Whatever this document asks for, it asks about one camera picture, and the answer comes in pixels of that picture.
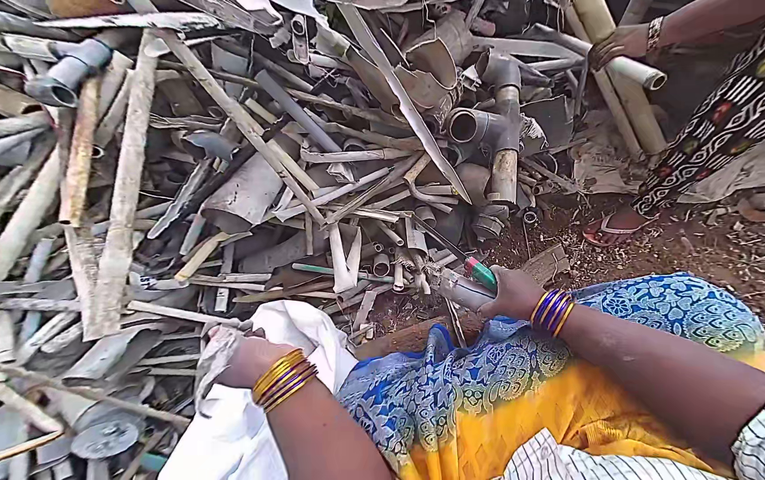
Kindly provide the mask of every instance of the purple bangle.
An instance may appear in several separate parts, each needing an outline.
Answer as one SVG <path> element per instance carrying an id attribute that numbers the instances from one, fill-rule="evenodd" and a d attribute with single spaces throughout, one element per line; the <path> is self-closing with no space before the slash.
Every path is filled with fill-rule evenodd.
<path id="1" fill-rule="evenodd" d="M 567 294 L 563 294 L 563 299 L 558 303 L 558 307 L 555 309 L 555 311 L 552 312 L 551 321 L 548 322 L 546 325 L 546 332 L 548 333 L 554 333 L 554 330 L 558 328 L 558 324 L 560 323 L 560 318 L 563 316 L 563 311 L 566 310 L 566 307 L 569 306 L 569 303 L 572 301 L 572 296 Z"/>
<path id="2" fill-rule="evenodd" d="M 546 312 L 546 309 L 551 304 L 551 302 L 557 298 L 557 296 L 560 294 L 559 289 L 553 289 L 550 292 L 548 292 L 548 295 L 545 299 L 543 299 L 539 304 L 537 305 L 536 312 L 534 313 L 534 325 L 539 327 L 542 322 L 539 321 L 539 319 L 542 318 L 543 313 Z"/>
<path id="3" fill-rule="evenodd" d="M 277 378 L 277 379 L 276 379 L 276 381 L 274 381 L 274 382 L 273 382 L 273 383 L 272 383 L 272 384 L 271 384 L 271 385 L 270 385 L 270 386 L 269 386 L 269 387 L 268 387 L 266 390 L 264 390 L 263 392 L 261 392 L 261 397 L 259 398 L 259 400 L 261 400 L 262 398 L 266 398 L 266 397 L 267 397 L 267 394 L 269 394 L 269 393 L 270 393 L 270 391 L 271 391 L 272 389 L 276 388 L 276 387 L 279 385 L 279 383 L 281 383 L 281 382 L 282 382 L 282 380 L 283 380 L 285 377 L 287 377 L 287 376 L 290 376 L 290 375 L 292 375 L 292 374 L 294 374 L 294 373 L 295 373 L 294 369 L 293 369 L 293 368 L 289 368 L 289 369 L 287 370 L 287 372 L 283 373 L 283 374 L 282 374 L 282 375 L 281 375 L 279 378 Z"/>
<path id="4" fill-rule="evenodd" d="M 267 392 L 265 392 L 264 394 L 261 394 L 261 398 L 258 400 L 259 405 L 263 407 L 270 401 L 271 398 L 277 397 L 280 394 L 284 393 L 284 391 L 287 390 L 289 387 L 291 387 L 292 384 L 296 383 L 297 379 L 300 376 L 303 376 L 303 374 L 305 374 L 306 372 L 310 370 L 314 370 L 314 365 L 312 365 L 311 363 L 308 363 L 308 367 L 303 368 L 300 371 L 291 369 L 289 373 L 293 374 L 293 376 L 290 379 L 288 379 L 286 382 L 281 384 L 278 388 L 274 389 L 269 396 L 267 395 Z"/>
<path id="5" fill-rule="evenodd" d="M 548 330 L 548 324 L 552 321 L 558 311 L 558 305 L 563 302 L 563 298 L 566 294 L 558 290 L 558 294 L 551 300 L 546 306 L 542 317 L 539 319 L 539 327 L 542 330 Z"/>
<path id="6" fill-rule="evenodd" d="M 298 374 L 296 378 L 291 379 L 291 381 L 286 384 L 284 388 L 281 388 L 282 392 L 280 394 L 273 394 L 273 396 L 268 398 L 267 401 L 262 401 L 260 403 L 260 407 L 266 410 L 267 407 L 281 399 L 283 396 L 288 395 L 288 392 L 291 392 L 293 387 L 306 382 L 306 380 L 317 374 L 318 372 L 315 368 L 309 368 L 308 370 L 303 371 L 303 373 Z"/>

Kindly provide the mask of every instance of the blue patterned fabric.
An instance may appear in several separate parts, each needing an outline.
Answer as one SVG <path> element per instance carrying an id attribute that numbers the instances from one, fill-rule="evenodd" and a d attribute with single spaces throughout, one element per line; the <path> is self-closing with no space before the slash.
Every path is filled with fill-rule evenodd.
<path id="1" fill-rule="evenodd" d="M 746 305 L 687 273 L 652 275 L 572 292 L 581 305 L 688 338 L 720 352 L 765 348 L 765 332 Z M 566 345 L 524 320 L 487 321 L 472 348 L 454 348 L 447 330 L 430 329 L 422 354 L 392 354 L 355 366 L 338 392 L 391 465 L 419 443 L 436 451 L 455 432 L 454 413 L 491 412 L 557 375 Z"/>

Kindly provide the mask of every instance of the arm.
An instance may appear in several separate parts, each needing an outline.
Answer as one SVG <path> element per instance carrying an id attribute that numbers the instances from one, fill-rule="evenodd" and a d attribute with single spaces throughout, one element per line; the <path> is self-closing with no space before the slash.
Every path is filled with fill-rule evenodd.
<path id="1" fill-rule="evenodd" d="M 664 17 L 660 46 L 704 37 L 765 16 L 765 0 L 696 0 Z"/>
<path id="2" fill-rule="evenodd" d="M 288 477 L 391 480 L 377 447 L 317 379 L 268 415 Z"/>
<path id="3" fill-rule="evenodd" d="M 522 271 L 496 276 L 498 296 L 481 313 L 529 318 L 544 290 Z M 576 305 L 560 338 L 717 460 L 731 463 L 729 447 L 765 405 L 764 372 L 680 336 Z"/>
<path id="4" fill-rule="evenodd" d="M 221 384 L 251 388 L 290 345 L 263 338 L 235 339 Z M 317 378 L 313 378 L 267 414 L 291 480 L 391 480 L 391 473 L 367 433 Z"/>
<path id="5" fill-rule="evenodd" d="M 695 0 L 665 16 L 658 47 L 687 42 L 765 16 L 765 0 Z M 590 65 L 599 70 L 617 56 L 646 55 L 649 25 L 616 27 L 590 49 Z"/>

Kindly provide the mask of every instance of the hand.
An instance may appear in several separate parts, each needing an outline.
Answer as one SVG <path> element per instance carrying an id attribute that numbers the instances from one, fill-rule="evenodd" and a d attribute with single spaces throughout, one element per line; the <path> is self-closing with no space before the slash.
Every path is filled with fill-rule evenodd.
<path id="1" fill-rule="evenodd" d="M 492 271 L 498 280 L 498 295 L 495 300 L 483 304 L 478 314 L 485 319 L 495 315 L 516 320 L 530 319 L 531 312 L 546 291 L 537 285 L 530 273 L 523 270 L 508 270 L 493 265 Z"/>
<path id="2" fill-rule="evenodd" d="M 646 55 L 646 43 L 649 40 L 649 25 L 626 25 L 616 27 L 616 30 L 598 44 L 595 44 L 587 54 L 590 68 L 601 70 L 609 61 L 617 56 L 641 57 Z"/>
<path id="3" fill-rule="evenodd" d="M 268 342 L 264 339 L 264 331 L 261 329 L 248 332 L 246 336 L 239 332 L 230 334 L 237 336 L 234 352 L 231 354 L 228 369 L 217 377 L 217 382 L 229 387 L 252 388 L 276 360 L 296 349 L 292 345 Z"/>

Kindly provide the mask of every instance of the foot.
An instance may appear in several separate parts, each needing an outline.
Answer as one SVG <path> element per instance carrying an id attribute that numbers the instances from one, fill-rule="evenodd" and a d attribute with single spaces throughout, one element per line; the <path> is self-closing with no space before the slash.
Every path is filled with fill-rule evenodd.
<path id="1" fill-rule="evenodd" d="M 584 235 L 603 245 L 617 245 L 632 237 L 633 233 L 608 233 L 602 232 L 602 220 L 604 217 L 592 221 L 584 227 Z M 649 219 L 635 212 L 631 207 L 623 207 L 610 218 L 606 226 L 617 230 L 636 230 L 646 224 Z"/>

